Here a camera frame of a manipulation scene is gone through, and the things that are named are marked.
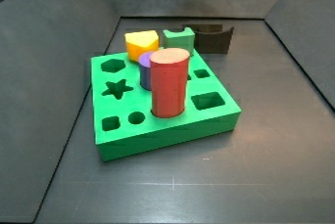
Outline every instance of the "gray metal floor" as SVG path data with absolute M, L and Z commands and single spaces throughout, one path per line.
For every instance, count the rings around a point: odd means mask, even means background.
M 123 19 L 137 29 L 222 22 L 226 56 L 205 55 L 242 108 L 237 128 L 103 163 L 91 94 L 37 223 L 335 222 L 335 117 L 261 21 Z

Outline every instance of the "square hole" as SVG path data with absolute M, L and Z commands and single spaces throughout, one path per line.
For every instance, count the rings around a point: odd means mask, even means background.
M 102 119 L 102 130 L 111 131 L 121 127 L 121 119 L 118 116 L 107 117 Z
M 217 92 L 194 95 L 192 100 L 198 111 L 216 108 L 225 105 L 225 101 Z
M 194 74 L 196 74 L 196 77 L 200 78 L 200 79 L 206 78 L 206 77 L 210 76 L 209 73 L 208 73 L 208 71 L 206 71 L 206 69 L 198 69 L 198 70 L 196 70 Z

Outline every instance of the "green shape sorter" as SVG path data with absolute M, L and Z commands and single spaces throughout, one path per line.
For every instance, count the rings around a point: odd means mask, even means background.
M 190 57 L 186 109 L 173 118 L 151 114 L 150 91 L 139 85 L 139 65 L 127 53 L 91 59 L 91 86 L 95 145 L 104 161 L 236 127 L 241 109 L 197 51 Z

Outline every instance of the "hexagonal hole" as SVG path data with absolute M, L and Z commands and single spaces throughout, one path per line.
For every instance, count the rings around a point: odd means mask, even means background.
M 192 100 L 198 111 L 216 108 L 225 105 L 225 101 L 217 92 L 194 95 Z
M 121 119 L 118 116 L 111 116 L 102 119 L 102 130 L 111 131 L 121 127 Z
M 145 120 L 145 115 L 142 112 L 133 112 L 129 116 L 129 121 L 134 125 L 141 124 L 143 120 Z
M 126 67 L 125 61 L 117 60 L 117 59 L 111 59 L 111 60 L 106 61 L 103 64 L 100 64 L 102 71 L 107 71 L 107 72 L 113 72 L 113 73 L 118 72 L 125 67 Z
M 206 69 L 198 69 L 198 70 L 196 70 L 194 74 L 196 74 L 196 77 L 200 78 L 200 79 L 206 78 L 206 77 L 210 76 L 209 73 L 208 73 L 208 71 L 206 71 Z

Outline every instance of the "yellow block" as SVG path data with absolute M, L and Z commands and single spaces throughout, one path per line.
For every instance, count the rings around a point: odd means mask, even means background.
M 154 30 L 126 33 L 125 36 L 130 60 L 138 62 L 141 54 L 158 50 L 158 34 Z

